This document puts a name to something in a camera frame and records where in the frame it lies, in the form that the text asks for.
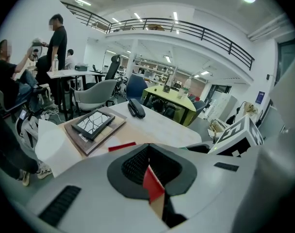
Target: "blue sign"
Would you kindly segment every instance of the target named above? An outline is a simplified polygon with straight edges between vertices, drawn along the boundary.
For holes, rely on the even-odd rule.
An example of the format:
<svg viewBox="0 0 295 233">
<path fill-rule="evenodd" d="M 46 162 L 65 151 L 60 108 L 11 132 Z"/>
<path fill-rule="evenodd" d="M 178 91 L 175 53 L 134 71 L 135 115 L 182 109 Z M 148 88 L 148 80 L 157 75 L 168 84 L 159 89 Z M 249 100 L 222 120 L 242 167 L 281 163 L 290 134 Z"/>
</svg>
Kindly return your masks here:
<svg viewBox="0 0 295 233">
<path fill-rule="evenodd" d="M 261 104 L 264 96 L 265 96 L 265 92 L 259 91 L 258 97 L 255 100 L 255 103 Z"/>
</svg>

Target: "plastic bottle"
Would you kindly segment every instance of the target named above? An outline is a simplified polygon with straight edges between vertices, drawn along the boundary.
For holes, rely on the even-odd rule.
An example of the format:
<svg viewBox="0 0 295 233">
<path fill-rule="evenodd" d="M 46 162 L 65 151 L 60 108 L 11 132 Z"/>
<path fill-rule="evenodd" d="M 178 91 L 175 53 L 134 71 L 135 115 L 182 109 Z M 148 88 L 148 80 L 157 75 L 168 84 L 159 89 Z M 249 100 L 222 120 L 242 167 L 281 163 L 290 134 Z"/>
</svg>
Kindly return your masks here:
<svg viewBox="0 0 295 233">
<path fill-rule="evenodd" d="M 56 73 L 58 70 L 59 70 L 59 60 L 58 60 L 58 55 L 56 54 L 52 62 L 52 73 Z"/>
<path fill-rule="evenodd" d="M 188 95 L 190 89 L 191 89 L 191 77 L 189 77 L 189 78 L 185 81 L 183 87 L 180 88 L 180 90 L 179 90 L 179 92 L 178 92 L 178 95 L 177 95 L 177 98 L 182 99 L 182 98 L 187 97 L 187 95 Z"/>
</svg>

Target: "railing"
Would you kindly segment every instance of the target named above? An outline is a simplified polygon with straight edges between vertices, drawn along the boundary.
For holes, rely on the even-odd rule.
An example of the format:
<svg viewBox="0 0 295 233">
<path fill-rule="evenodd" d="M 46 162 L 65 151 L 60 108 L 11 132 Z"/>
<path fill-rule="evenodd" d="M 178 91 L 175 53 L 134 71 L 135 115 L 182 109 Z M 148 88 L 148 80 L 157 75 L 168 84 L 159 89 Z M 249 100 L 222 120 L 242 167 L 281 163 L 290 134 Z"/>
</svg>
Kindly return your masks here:
<svg viewBox="0 0 295 233">
<path fill-rule="evenodd" d="M 176 22 L 174 19 L 166 18 L 130 19 L 110 23 L 108 20 L 78 6 L 68 3 L 64 3 L 64 5 L 81 21 L 81 23 L 96 28 L 104 33 L 128 30 L 158 30 L 176 34 L 185 33 L 222 48 L 229 55 L 233 55 L 243 62 L 249 70 L 251 70 L 254 61 L 254 58 L 247 51 L 227 37 L 194 23 L 186 21 Z"/>
</svg>

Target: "ceiling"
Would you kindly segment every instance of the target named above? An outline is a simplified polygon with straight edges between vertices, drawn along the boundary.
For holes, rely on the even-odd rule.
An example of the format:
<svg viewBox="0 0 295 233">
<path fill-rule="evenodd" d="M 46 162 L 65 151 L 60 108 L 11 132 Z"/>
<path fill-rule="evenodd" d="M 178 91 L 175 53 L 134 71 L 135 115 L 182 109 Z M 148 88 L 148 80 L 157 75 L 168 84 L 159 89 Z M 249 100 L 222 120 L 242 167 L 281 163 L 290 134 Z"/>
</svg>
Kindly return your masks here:
<svg viewBox="0 0 295 233">
<path fill-rule="evenodd" d="M 78 5 L 74 0 L 61 1 Z M 112 15 L 118 17 L 118 20 L 130 19 L 134 16 L 134 9 L 140 12 L 141 17 L 170 18 L 172 16 L 173 4 L 177 6 L 180 3 L 181 12 L 179 12 L 179 17 L 185 17 L 187 21 L 191 20 L 192 10 L 198 9 L 231 21 L 233 25 L 239 27 L 244 33 L 253 32 L 283 13 L 274 0 L 256 0 L 252 4 L 242 0 L 171 0 L 171 2 L 169 0 L 158 0 L 157 7 L 153 9 L 151 9 L 150 4 L 148 5 L 149 0 L 126 0 L 128 6 L 125 5 L 124 7 L 121 7 L 122 0 L 85 1 L 91 3 L 91 6 L 84 6 L 85 9 L 103 15 L 110 21 L 112 21 Z M 105 14 L 104 11 L 108 8 L 114 9 L 110 13 Z"/>
<path fill-rule="evenodd" d="M 131 51 L 132 40 L 121 40 L 118 42 L 109 43 L 107 49 L 118 54 L 129 56 L 127 50 Z M 200 75 L 201 78 L 209 82 L 220 83 L 245 83 L 243 79 L 239 78 L 237 74 L 228 69 L 226 66 L 211 61 L 207 57 L 176 45 L 168 43 L 155 42 L 149 40 L 139 40 L 136 50 L 137 58 L 143 61 L 156 62 L 167 66 L 178 67 L 179 70 L 188 74 L 202 73 L 209 71 L 210 74 Z M 165 55 L 171 59 L 168 63 Z"/>
</svg>

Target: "floor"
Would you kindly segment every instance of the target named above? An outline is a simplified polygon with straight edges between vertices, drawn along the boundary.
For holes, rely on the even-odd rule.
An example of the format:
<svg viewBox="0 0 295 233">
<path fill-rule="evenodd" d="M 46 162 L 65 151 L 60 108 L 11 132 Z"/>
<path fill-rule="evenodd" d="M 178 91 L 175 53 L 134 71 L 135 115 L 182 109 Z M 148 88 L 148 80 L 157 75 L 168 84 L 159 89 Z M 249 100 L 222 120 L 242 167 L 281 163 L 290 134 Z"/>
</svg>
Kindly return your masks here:
<svg viewBox="0 0 295 233">
<path fill-rule="evenodd" d="M 114 100 L 115 104 L 122 103 L 122 102 L 126 101 L 126 99 L 123 97 L 114 98 L 113 100 Z M 45 104 L 42 107 L 45 108 L 50 104 L 51 104 L 51 102 L 49 102 L 48 100 L 45 99 Z M 60 123 L 62 123 L 61 121 L 65 120 L 65 118 L 64 118 L 63 113 L 59 113 L 59 116 L 60 116 L 60 118 L 57 115 L 53 115 L 50 117 L 49 121 L 52 121 L 56 124 L 60 124 Z M 11 121 L 11 117 L 6 118 L 5 121 L 9 125 L 9 127 L 12 129 L 12 131 L 15 133 L 18 141 L 21 144 L 21 148 L 23 149 L 23 151 L 27 155 L 29 155 L 30 157 L 36 159 L 35 153 L 30 148 L 24 146 L 21 143 L 20 139 L 18 138 L 17 132 L 15 130 L 15 124 Z M 47 184 L 51 179 L 53 179 L 52 175 L 49 175 L 48 177 L 46 177 L 43 180 L 39 180 L 36 177 L 36 175 L 31 175 L 30 185 L 28 187 L 24 187 L 22 185 L 21 181 L 17 181 L 15 179 L 9 177 L 6 173 L 4 173 L 0 169 L 0 186 L 3 189 L 5 195 L 7 196 L 7 198 L 9 198 L 11 200 L 15 200 L 22 205 L 26 205 L 26 203 L 29 201 L 29 199 L 40 188 L 42 188 L 45 184 Z"/>
</svg>

